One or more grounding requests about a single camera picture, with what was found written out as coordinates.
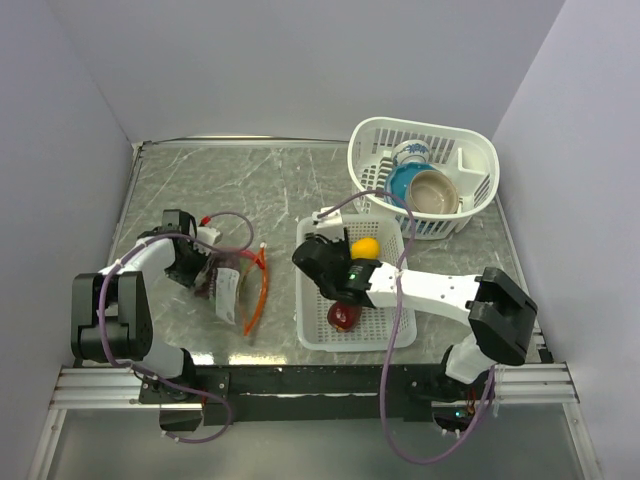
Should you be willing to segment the clear zip top bag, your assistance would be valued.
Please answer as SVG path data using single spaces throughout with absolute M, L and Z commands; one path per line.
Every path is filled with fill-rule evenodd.
M 240 271 L 223 270 L 216 282 L 216 297 L 206 300 L 214 317 L 236 327 L 244 337 L 249 337 L 262 318 L 269 291 L 267 243 L 261 242 L 255 251 L 239 253 L 213 253 L 236 256 Z

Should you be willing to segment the purple fake grapes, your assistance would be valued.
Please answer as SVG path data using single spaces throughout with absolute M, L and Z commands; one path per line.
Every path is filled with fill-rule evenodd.
M 236 256 L 212 254 L 196 276 L 194 296 L 212 300 L 216 297 L 216 282 L 223 270 L 240 271 L 240 260 Z

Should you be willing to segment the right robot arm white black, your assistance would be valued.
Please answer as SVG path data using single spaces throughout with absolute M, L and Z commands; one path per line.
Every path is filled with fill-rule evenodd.
M 451 346 L 437 375 L 439 390 L 460 398 L 496 365 L 526 362 L 538 307 L 503 270 L 480 275 L 443 275 L 403 269 L 377 259 L 354 259 L 347 235 L 329 239 L 307 233 L 292 261 L 320 295 L 344 306 L 396 307 L 453 319 L 471 329 Z

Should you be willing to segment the yellow fake lemon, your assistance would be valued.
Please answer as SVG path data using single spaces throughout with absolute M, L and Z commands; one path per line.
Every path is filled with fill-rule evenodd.
M 364 237 L 351 245 L 351 258 L 354 260 L 377 260 L 380 251 L 380 244 L 375 238 Z

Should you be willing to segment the white perforated rectangular basket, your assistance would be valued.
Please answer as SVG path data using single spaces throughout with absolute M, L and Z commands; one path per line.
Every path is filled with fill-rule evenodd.
M 342 220 L 351 243 L 372 237 L 380 245 L 378 259 L 396 263 L 405 247 L 396 220 L 372 214 L 344 214 Z M 332 305 L 331 300 L 322 297 L 312 280 L 300 271 L 296 273 L 297 335 L 304 347 L 339 353 L 384 351 L 388 348 L 395 306 L 365 308 L 353 330 L 339 332 L 327 320 Z

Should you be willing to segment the red fake apple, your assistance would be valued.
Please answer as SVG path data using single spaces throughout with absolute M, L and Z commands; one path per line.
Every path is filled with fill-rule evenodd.
M 327 312 L 327 322 L 338 332 L 346 333 L 357 326 L 361 314 L 360 306 L 335 302 Z

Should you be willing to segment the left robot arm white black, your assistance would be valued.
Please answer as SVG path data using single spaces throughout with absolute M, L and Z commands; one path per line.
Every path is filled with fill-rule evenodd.
M 154 336 L 147 289 L 164 275 L 194 286 L 207 256 L 193 242 L 195 218 L 166 210 L 161 224 L 139 235 L 135 247 L 96 273 L 72 282 L 70 345 L 78 360 L 132 366 L 178 402 L 197 393 L 199 378 L 190 353 Z

